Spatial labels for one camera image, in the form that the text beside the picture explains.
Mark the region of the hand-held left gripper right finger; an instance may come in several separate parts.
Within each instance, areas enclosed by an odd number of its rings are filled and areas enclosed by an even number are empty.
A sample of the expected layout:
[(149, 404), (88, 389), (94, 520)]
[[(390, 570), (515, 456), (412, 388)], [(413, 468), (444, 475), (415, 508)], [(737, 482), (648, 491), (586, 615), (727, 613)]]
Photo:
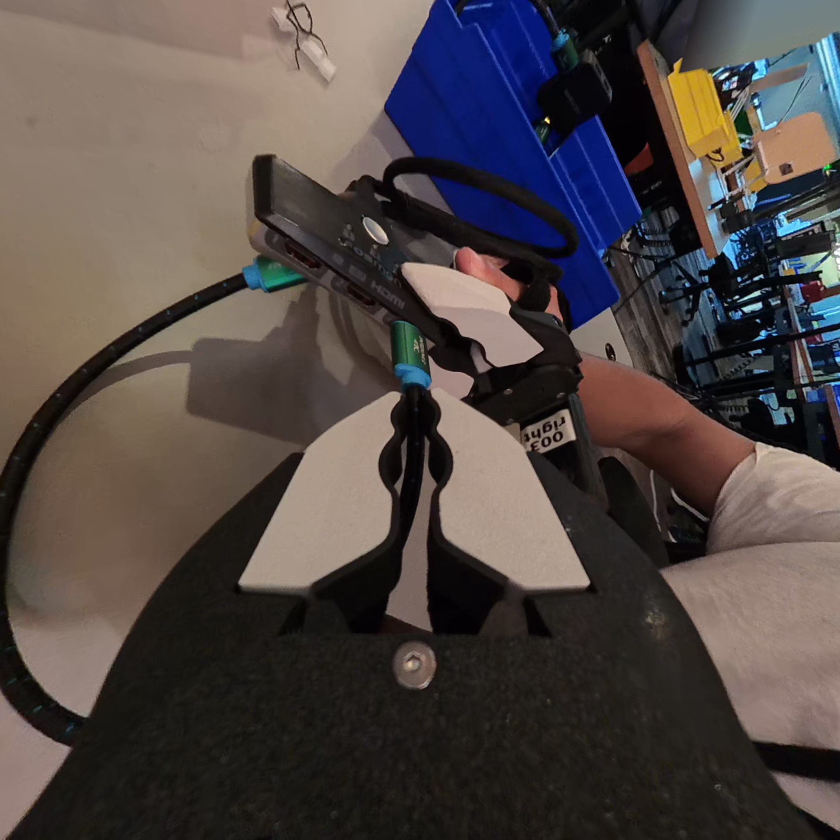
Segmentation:
[(427, 397), (435, 489), (427, 603), (436, 634), (476, 634), (496, 604), (592, 583), (522, 445), (441, 388)]

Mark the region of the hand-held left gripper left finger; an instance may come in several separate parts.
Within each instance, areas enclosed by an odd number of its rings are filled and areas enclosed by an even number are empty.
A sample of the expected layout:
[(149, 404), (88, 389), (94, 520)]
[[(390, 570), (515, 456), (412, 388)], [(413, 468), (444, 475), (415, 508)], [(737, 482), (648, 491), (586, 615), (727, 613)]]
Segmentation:
[(378, 634), (403, 567), (403, 397), (388, 392), (310, 444), (238, 579), (246, 594), (334, 604)]

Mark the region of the grey hdmi switch box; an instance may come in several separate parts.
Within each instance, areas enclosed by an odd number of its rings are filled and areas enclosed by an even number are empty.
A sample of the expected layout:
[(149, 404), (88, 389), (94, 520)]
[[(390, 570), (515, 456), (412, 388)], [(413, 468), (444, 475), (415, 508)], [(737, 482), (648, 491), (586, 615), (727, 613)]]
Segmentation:
[(450, 266), (455, 249), (394, 219), (364, 176), (337, 195), (273, 154), (250, 168), (248, 239), (255, 252), (346, 300), (384, 325), (405, 321), (431, 344), (434, 322), (404, 281), (404, 263)]

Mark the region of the blue plastic bin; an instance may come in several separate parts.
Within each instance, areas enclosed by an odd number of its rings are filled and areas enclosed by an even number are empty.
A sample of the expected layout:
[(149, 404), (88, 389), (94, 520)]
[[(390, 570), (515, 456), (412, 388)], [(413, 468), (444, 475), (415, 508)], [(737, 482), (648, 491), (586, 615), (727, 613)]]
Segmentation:
[(599, 118), (543, 145), (537, 93), (556, 68), (550, 35), (525, 1), (456, 2), (430, 8), (385, 112), (417, 156), (498, 175), (556, 207), (579, 235), (560, 288), (575, 328), (620, 295), (602, 262), (641, 209)]

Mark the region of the grey desk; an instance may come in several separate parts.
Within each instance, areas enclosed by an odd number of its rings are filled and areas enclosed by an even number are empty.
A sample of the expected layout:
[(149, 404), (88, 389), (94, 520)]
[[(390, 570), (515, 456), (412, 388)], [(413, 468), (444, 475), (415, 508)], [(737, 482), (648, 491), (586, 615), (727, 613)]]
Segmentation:
[[(273, 153), (339, 192), (408, 153), (385, 100), (431, 2), (2, 2), (2, 460), (120, 334), (252, 260)], [(37, 681), (86, 716), (136, 616), (292, 452), (393, 388), (387, 335), (318, 288), (240, 291), (144, 342), (36, 457), (10, 602)]]

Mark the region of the person's right hand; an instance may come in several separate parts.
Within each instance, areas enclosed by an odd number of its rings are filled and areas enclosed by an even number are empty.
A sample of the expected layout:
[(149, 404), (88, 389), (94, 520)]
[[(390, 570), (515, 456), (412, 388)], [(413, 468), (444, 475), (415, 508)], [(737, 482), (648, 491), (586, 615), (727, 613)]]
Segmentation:
[(519, 265), (508, 265), (507, 259), (482, 255), (472, 248), (461, 248), (455, 253), (454, 266), (461, 273), (499, 289), (520, 309), (546, 312), (564, 325), (570, 324), (569, 307), (553, 283)]

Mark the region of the long wooden table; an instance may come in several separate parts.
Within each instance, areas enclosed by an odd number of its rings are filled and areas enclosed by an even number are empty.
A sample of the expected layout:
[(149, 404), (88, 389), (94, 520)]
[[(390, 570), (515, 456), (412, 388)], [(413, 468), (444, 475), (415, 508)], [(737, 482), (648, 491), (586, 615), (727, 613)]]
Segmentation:
[(647, 39), (637, 47), (636, 58), (652, 107), (647, 136), (652, 142), (654, 166), (665, 177), (665, 189), (675, 201), (679, 221), (691, 230), (690, 242), (714, 259), (728, 242), (718, 213), (709, 209), (720, 195), (717, 171), (688, 146), (669, 84), (670, 64)]

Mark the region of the small yellow bin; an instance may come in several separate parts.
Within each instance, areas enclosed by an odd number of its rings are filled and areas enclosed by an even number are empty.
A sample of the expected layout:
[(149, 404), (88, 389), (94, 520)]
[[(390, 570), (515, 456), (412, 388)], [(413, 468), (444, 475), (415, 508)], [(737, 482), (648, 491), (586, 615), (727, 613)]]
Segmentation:
[(686, 147), (698, 160), (721, 170), (742, 158), (736, 126), (721, 105), (711, 73), (703, 69), (683, 71), (681, 64), (681, 59), (675, 63), (668, 85)]

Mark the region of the black chair with wooden back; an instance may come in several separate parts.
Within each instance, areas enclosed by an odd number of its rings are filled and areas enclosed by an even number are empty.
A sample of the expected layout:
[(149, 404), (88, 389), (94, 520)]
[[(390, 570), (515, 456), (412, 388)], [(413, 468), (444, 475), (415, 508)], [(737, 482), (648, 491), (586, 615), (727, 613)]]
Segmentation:
[(838, 157), (819, 112), (805, 112), (754, 134), (752, 153), (767, 185), (820, 171)]

